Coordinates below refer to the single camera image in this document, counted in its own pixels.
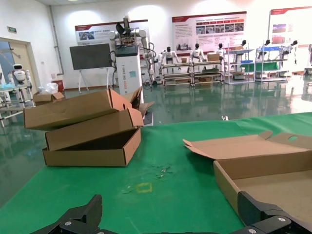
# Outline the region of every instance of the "stacked cardboard boxes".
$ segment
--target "stacked cardboard boxes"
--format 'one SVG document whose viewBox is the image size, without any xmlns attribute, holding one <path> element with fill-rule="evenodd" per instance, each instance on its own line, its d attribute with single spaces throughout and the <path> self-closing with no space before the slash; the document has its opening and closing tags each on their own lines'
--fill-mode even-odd
<svg viewBox="0 0 312 234">
<path fill-rule="evenodd" d="M 45 133 L 48 166 L 126 166 L 141 142 L 141 88 L 121 96 L 104 90 L 24 111 L 26 129 Z"/>
</svg>

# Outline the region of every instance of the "wall poster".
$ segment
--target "wall poster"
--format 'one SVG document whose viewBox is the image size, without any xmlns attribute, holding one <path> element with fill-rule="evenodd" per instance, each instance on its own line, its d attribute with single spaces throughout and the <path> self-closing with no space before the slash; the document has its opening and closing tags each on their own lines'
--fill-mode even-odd
<svg viewBox="0 0 312 234">
<path fill-rule="evenodd" d="M 116 31 L 116 24 L 118 22 L 111 23 L 98 23 L 89 25 L 75 26 L 76 38 L 78 45 L 91 45 L 109 43 L 108 33 L 110 31 Z M 147 37 L 149 38 L 148 20 L 134 20 L 129 23 L 132 29 L 145 29 Z"/>
<path fill-rule="evenodd" d="M 189 54 L 198 43 L 204 52 L 213 52 L 219 43 L 238 46 L 244 40 L 247 12 L 172 17 L 174 50 Z"/>
<path fill-rule="evenodd" d="M 290 61 L 290 70 L 303 71 L 307 66 L 309 51 L 312 44 L 312 30 L 309 29 L 309 19 L 312 6 L 274 9 L 270 12 L 269 34 L 273 46 L 288 46 L 294 40 L 298 41 L 296 51 L 297 64 Z"/>
</svg>

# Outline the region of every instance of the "doorway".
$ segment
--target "doorway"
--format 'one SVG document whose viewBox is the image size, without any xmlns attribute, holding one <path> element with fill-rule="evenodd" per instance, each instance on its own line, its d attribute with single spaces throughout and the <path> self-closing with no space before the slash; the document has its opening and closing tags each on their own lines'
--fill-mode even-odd
<svg viewBox="0 0 312 234">
<path fill-rule="evenodd" d="M 30 61 L 28 53 L 27 42 L 5 41 L 0 40 L 0 52 L 1 50 L 11 50 L 12 53 L 0 53 L 0 67 L 2 68 L 3 76 L 6 83 L 9 82 L 8 73 L 14 70 L 14 64 L 21 64 L 23 70 L 29 70 L 32 80 L 32 94 L 37 91 L 37 82 L 34 77 L 34 69 Z"/>
</svg>

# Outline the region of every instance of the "cardboard box on floor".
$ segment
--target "cardboard box on floor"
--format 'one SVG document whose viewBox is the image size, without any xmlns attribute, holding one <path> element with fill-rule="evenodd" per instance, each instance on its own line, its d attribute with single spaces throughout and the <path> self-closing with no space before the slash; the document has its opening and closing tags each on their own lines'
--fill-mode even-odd
<svg viewBox="0 0 312 234">
<path fill-rule="evenodd" d="M 133 129 L 68 150 L 42 151 L 47 166 L 126 166 L 140 142 L 141 130 Z"/>
<path fill-rule="evenodd" d="M 237 193 L 275 204 L 312 223 L 312 137 L 271 131 L 259 135 L 189 142 L 191 151 L 212 159 L 216 181 L 237 211 Z"/>
<path fill-rule="evenodd" d="M 36 106 L 40 106 L 51 102 L 61 101 L 63 98 L 65 97 L 61 92 L 57 92 L 55 94 L 35 93 L 33 96 L 33 101 L 35 102 Z"/>
<path fill-rule="evenodd" d="M 53 130 L 131 108 L 114 90 L 103 90 L 24 110 L 26 129 Z"/>
<path fill-rule="evenodd" d="M 68 149 L 143 125 L 140 111 L 129 108 L 45 133 L 47 150 Z"/>
</svg>

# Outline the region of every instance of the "door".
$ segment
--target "door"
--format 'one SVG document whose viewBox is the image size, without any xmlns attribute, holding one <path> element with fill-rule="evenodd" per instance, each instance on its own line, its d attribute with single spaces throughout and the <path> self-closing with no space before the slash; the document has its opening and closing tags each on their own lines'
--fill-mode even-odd
<svg viewBox="0 0 312 234">
<path fill-rule="evenodd" d="M 15 54 L 20 56 L 20 58 L 19 58 L 15 54 L 12 54 L 13 58 L 14 58 L 15 64 L 21 64 L 23 66 L 23 70 L 25 70 L 25 71 L 29 70 L 30 76 L 31 76 L 32 85 L 33 85 L 32 94 L 34 94 L 37 91 L 37 84 L 36 84 L 36 81 L 35 81 L 33 69 L 32 69 L 32 66 L 31 66 L 31 63 L 30 63 L 30 59 L 29 59 L 29 56 L 28 56 L 27 46 L 25 44 L 10 42 L 10 47 L 11 47 L 11 49 L 13 49 L 13 52 Z"/>
</svg>

